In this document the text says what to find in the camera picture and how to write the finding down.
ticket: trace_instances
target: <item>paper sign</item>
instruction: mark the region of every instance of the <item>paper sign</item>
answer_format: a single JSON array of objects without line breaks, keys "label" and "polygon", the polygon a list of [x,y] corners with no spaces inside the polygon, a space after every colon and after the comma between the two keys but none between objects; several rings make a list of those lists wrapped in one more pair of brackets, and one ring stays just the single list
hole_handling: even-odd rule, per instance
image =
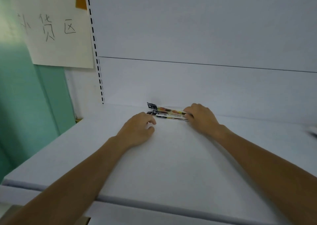
[{"label": "paper sign", "polygon": [[76,0],[11,0],[32,62],[93,68],[90,19]]}]

